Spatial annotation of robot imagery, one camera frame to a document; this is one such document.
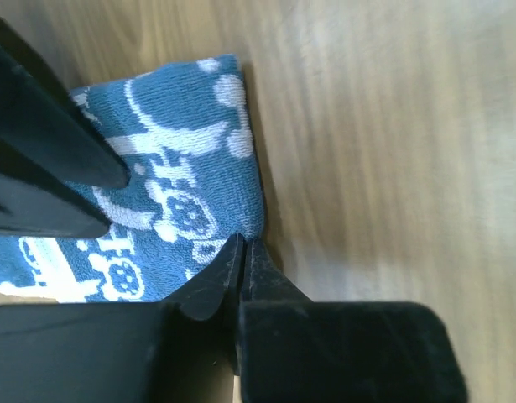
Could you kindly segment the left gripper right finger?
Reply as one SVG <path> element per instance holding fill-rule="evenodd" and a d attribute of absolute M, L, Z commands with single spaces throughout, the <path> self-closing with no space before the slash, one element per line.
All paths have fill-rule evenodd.
<path fill-rule="evenodd" d="M 464 402 L 443 321 L 410 301 L 310 300 L 255 239 L 238 313 L 245 402 Z"/>

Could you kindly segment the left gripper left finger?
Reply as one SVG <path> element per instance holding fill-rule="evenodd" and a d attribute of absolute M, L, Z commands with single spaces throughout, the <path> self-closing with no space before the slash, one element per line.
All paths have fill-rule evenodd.
<path fill-rule="evenodd" d="M 230 402 L 236 234 L 157 302 L 0 305 L 0 402 Z"/>

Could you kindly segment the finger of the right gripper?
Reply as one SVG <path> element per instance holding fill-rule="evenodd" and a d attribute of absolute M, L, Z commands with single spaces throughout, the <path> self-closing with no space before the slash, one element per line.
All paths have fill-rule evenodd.
<path fill-rule="evenodd" d="M 110 226 L 99 208 L 59 182 L 39 186 L 0 173 L 0 235 L 98 238 Z"/>
<path fill-rule="evenodd" d="M 0 139 L 61 181 L 123 188 L 129 170 L 26 45 L 0 45 Z"/>

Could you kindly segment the blue white patterned towel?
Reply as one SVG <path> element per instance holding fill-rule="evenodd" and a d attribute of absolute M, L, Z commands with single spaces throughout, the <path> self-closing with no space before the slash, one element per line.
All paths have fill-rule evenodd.
<path fill-rule="evenodd" d="M 76 186 L 111 220 L 97 239 L 0 237 L 0 293 L 58 302 L 157 301 L 234 233 L 263 231 L 263 194 L 235 55 L 75 89 L 122 156 L 127 187 Z"/>

